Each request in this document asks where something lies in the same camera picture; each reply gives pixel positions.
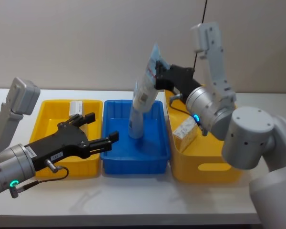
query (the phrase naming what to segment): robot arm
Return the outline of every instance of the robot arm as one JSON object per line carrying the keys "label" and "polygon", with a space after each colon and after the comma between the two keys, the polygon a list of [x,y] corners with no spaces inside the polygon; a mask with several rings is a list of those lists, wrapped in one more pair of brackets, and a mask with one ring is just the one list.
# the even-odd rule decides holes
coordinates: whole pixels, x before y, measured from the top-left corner
{"label": "robot arm", "polygon": [[159,62],[155,88],[174,92],[170,103],[181,99],[203,135],[209,131],[225,141],[222,156],[231,166],[252,169],[265,159],[269,173],[250,182],[250,196],[265,228],[286,229],[286,120],[255,107],[235,109],[218,25],[199,24],[191,31],[194,51],[202,52],[206,85],[193,79],[192,68],[163,70]]}
{"label": "robot arm", "polygon": [[119,140],[119,133],[114,132],[106,138],[89,141],[80,127],[94,122],[95,114],[90,113],[85,117],[76,114],[69,120],[59,123],[57,132],[48,137],[26,146],[19,144],[5,149],[9,146],[23,114],[32,113],[39,94],[40,89],[32,82],[15,78],[6,103],[1,106],[0,192],[9,189],[13,198],[16,198],[18,193],[39,184],[39,181],[34,181],[16,188],[17,184],[35,176],[36,171],[49,167],[56,173],[63,167],[56,167],[55,162],[69,156],[88,158],[92,154],[111,150],[112,143]]}
{"label": "robot arm", "polygon": [[10,145],[23,115],[30,115],[40,89],[31,81],[15,78],[0,111],[0,152]]}
{"label": "robot arm", "polygon": [[0,192],[10,189],[13,198],[32,186],[19,189],[16,185],[35,176],[35,171],[45,167],[56,173],[61,167],[58,162],[69,156],[82,159],[103,151],[112,149],[112,144],[119,140],[119,133],[113,132],[106,138],[89,141],[85,133],[79,128],[83,124],[95,121],[95,114],[85,117],[76,114],[69,120],[59,123],[56,133],[23,146],[22,144],[8,148],[0,153]]}

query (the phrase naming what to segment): blue bin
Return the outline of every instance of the blue bin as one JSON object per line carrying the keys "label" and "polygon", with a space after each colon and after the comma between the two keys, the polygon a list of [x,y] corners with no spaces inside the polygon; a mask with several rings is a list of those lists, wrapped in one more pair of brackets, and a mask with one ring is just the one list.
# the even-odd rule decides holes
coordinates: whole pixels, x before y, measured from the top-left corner
{"label": "blue bin", "polygon": [[155,101],[144,114],[144,136],[128,136],[128,120],[132,100],[108,100],[104,103],[102,136],[118,130],[119,141],[112,150],[101,153],[107,174],[164,173],[170,159],[170,148],[165,127],[163,105]]}

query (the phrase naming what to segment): gray wall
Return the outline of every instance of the gray wall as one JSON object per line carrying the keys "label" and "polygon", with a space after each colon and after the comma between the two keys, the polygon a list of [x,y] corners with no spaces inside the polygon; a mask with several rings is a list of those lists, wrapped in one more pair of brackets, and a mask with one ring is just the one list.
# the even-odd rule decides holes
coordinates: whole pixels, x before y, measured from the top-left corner
{"label": "gray wall", "polygon": [[[0,87],[16,76],[41,88],[132,90],[158,42],[192,66],[189,29],[204,0],[0,0]],[[209,0],[227,77],[239,92],[286,92],[286,0]],[[195,78],[202,81],[200,61]]]}

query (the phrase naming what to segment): metal cylinder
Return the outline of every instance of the metal cylinder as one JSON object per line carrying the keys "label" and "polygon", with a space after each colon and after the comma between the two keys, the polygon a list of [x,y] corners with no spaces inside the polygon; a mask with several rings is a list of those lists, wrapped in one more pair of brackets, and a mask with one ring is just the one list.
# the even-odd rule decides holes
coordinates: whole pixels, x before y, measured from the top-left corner
{"label": "metal cylinder", "polygon": [[222,150],[224,160],[239,169],[257,166],[274,128],[272,117],[255,107],[237,108]]}
{"label": "metal cylinder", "polygon": [[0,192],[35,176],[26,148],[19,144],[0,153]]}
{"label": "metal cylinder", "polygon": [[46,159],[44,164],[47,167],[49,167],[49,169],[52,171],[52,173],[57,173],[58,172],[58,168],[49,159]]}
{"label": "metal cylinder", "polygon": [[212,96],[204,87],[192,91],[186,100],[186,108],[200,118],[201,126],[211,132],[217,139],[224,140],[233,110],[230,108],[217,109]]}

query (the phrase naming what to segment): green indicator light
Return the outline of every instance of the green indicator light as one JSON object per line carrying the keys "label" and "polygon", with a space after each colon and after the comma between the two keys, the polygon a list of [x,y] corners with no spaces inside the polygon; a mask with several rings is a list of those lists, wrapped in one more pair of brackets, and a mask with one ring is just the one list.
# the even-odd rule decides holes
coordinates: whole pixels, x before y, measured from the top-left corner
{"label": "green indicator light", "polygon": [[18,180],[13,180],[11,183],[10,183],[10,187],[14,187],[16,185],[19,184],[19,181]]}

